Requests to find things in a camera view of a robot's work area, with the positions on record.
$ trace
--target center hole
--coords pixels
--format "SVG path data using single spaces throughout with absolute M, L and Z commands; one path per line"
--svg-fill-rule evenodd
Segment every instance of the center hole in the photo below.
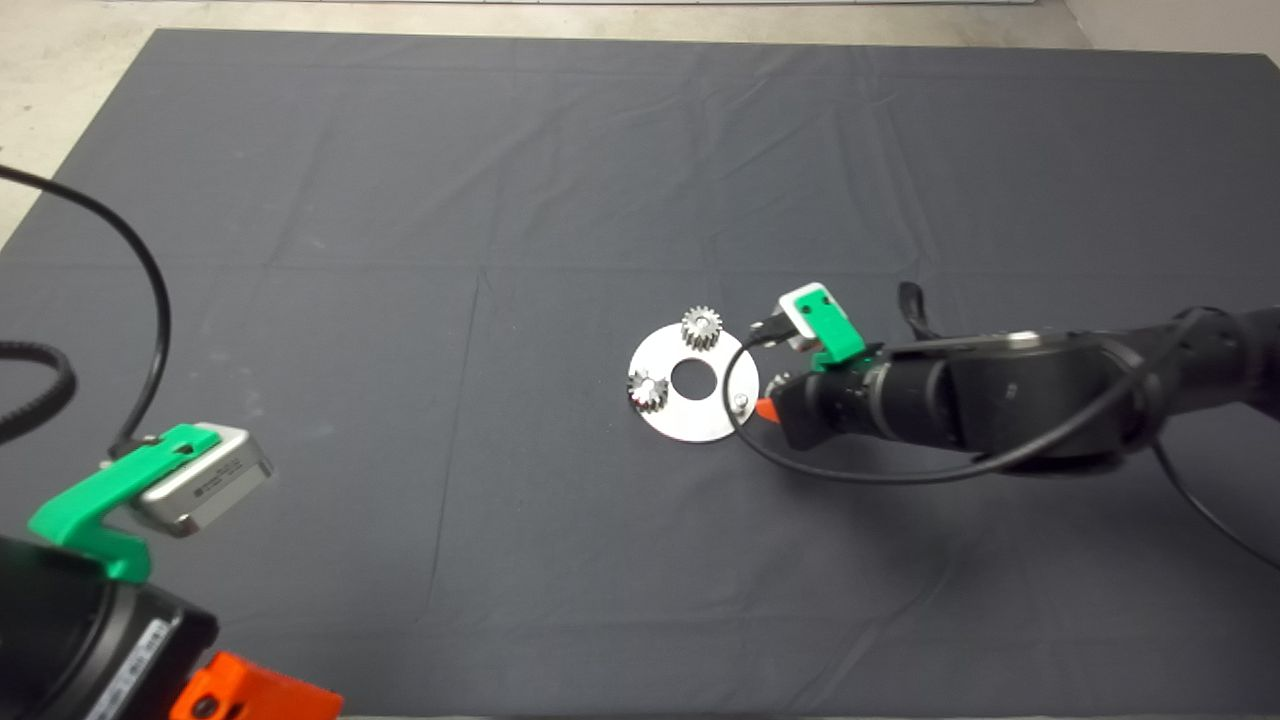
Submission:
M 689 400 L 701 400 L 716 389 L 716 370 L 701 360 L 681 360 L 671 372 L 671 387 Z

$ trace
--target black cable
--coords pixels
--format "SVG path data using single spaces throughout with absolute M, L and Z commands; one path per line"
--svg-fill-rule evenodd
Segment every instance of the black cable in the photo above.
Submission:
M 804 473 L 806 475 L 813 475 L 824 480 L 840 482 L 840 483 L 855 483 L 867 486 L 929 486 L 951 483 L 956 480 L 964 480 L 974 478 L 978 475 L 984 475 L 987 473 L 998 473 L 1006 468 L 1011 468 L 1020 462 L 1025 462 L 1032 457 L 1036 457 L 1041 452 L 1053 447 L 1055 445 L 1062 442 L 1064 439 L 1071 437 L 1082 428 L 1096 420 L 1102 413 L 1105 413 L 1111 405 L 1119 402 L 1121 398 L 1130 395 L 1134 388 L 1142 383 L 1151 372 L 1164 363 L 1170 355 L 1178 351 L 1179 343 L 1187 337 L 1187 334 L 1196 327 L 1196 323 L 1201 318 L 1206 316 L 1206 311 L 1202 309 L 1192 309 L 1184 315 L 1174 331 L 1169 333 L 1165 338 L 1164 345 L 1160 346 L 1155 352 L 1142 360 L 1135 368 L 1125 373 L 1123 378 L 1111 384 L 1107 389 L 1102 391 L 1101 395 L 1089 401 L 1088 405 L 1078 410 L 1074 415 L 1064 420 L 1060 425 L 1043 434 L 1034 437 L 1018 447 L 1006 450 L 998 455 L 992 455 L 991 457 L 979 460 L 977 462 L 970 462 L 968 465 L 961 465 L 959 468 L 947 468 L 942 470 L 927 470 L 918 473 L 849 473 L 841 470 L 828 470 L 826 468 L 815 468 L 813 465 L 805 465 L 804 462 L 797 462 L 778 455 L 772 450 L 764 447 L 755 438 L 742 432 L 742 424 L 737 421 L 737 416 L 732 411 L 728 398 L 728 384 L 724 383 L 723 392 L 721 393 L 721 400 L 724 405 L 724 413 L 728 415 L 728 421 L 733 425 L 733 434 L 740 437 L 742 442 L 748 445 L 756 455 L 764 457 L 765 460 L 780 465 L 788 470 L 795 470 L 797 473 Z M 737 351 L 728 361 L 728 366 L 724 369 L 724 377 L 733 377 L 733 366 L 737 364 L 739 359 L 756 345 L 763 345 L 767 338 L 759 336 L 753 336 L 748 340 L 746 345 L 739 347 Z
M 1196 510 L 1196 512 L 1199 512 L 1201 518 L 1204 518 L 1204 520 L 1208 521 L 1210 525 L 1217 528 L 1220 533 L 1226 536 L 1226 538 L 1234 542 L 1240 550 L 1248 552 L 1253 557 L 1257 557 L 1262 562 L 1266 562 L 1267 565 L 1271 566 L 1271 569 L 1280 570 L 1280 561 L 1275 560 L 1274 557 L 1270 557 L 1261 550 L 1245 542 L 1240 536 L 1235 533 L 1235 530 L 1231 529 L 1230 525 L 1220 520 L 1217 515 L 1213 514 L 1212 510 L 1206 507 L 1204 503 L 1199 501 L 1199 498 L 1192 495 L 1190 488 L 1188 488 L 1187 484 L 1183 482 L 1181 475 L 1174 468 L 1174 461 L 1169 459 L 1169 454 L 1165 452 L 1165 446 L 1161 445 L 1160 441 L 1151 443 L 1151 451 L 1156 454 L 1156 461 L 1160 462 L 1160 469 L 1165 471 L 1165 477 L 1169 478 L 1170 484 L 1174 486 L 1174 489 L 1178 491 L 1178 495 L 1183 496 L 1183 500 L 1185 500 Z
M 17 409 L 0 415 L 0 445 L 47 423 L 76 395 L 76 373 L 63 351 L 38 342 L 0 340 L 0 360 L 38 363 L 54 369 L 56 377 L 44 392 Z
M 137 401 L 111 441 L 109 454 L 111 457 L 119 457 L 132 450 L 131 446 L 134 443 L 133 433 L 138 429 L 138 424 L 142 423 L 142 416 L 146 415 L 147 407 L 151 406 L 151 400 L 156 395 L 156 388 L 160 387 L 160 378 L 164 377 L 164 368 L 169 360 L 169 336 L 172 333 L 173 314 L 169 307 L 169 290 L 165 287 L 164 275 L 160 274 L 160 265 L 156 264 L 151 251 L 142 242 L 142 237 L 129 227 L 129 223 L 124 222 L 124 218 L 88 195 L 59 182 L 24 173 L 6 165 L 0 165 L 0 178 L 56 195 L 68 202 L 73 202 L 93 213 L 106 222 L 106 224 L 111 225 L 115 232 L 120 233 L 124 242 L 129 245 L 129 250 L 137 256 L 138 263 L 142 264 L 143 272 L 146 272 L 147 282 L 151 284 L 151 295 L 156 305 L 156 342 L 155 348 L 151 351 L 151 365 L 147 368 L 147 377 L 142 383 L 142 391 L 138 392 Z
M 911 328 L 915 340 L 937 340 L 940 336 L 929 327 L 924 314 L 924 288 L 913 282 L 897 283 L 897 310 Z

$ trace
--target black strap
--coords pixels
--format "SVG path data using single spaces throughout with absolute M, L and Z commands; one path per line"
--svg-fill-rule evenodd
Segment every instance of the black strap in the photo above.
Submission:
M 52 384 L 35 400 L 0 415 L 0 445 L 4 445 L 44 425 L 65 407 L 76 395 L 76 373 L 61 350 L 38 342 L 0 340 L 0 360 L 38 363 L 58 373 Z

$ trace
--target screw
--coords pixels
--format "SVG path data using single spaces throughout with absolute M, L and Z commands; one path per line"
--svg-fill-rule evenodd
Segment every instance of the screw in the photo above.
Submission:
M 191 706 L 191 714 L 195 717 L 212 717 L 214 712 L 218 712 L 218 700 L 206 694 L 196 701 L 196 705 Z

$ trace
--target white wall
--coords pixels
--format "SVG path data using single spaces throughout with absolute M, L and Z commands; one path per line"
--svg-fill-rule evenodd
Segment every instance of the white wall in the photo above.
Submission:
M 1094 47 L 1266 53 L 1280 64 L 1280 0 L 1066 0 Z

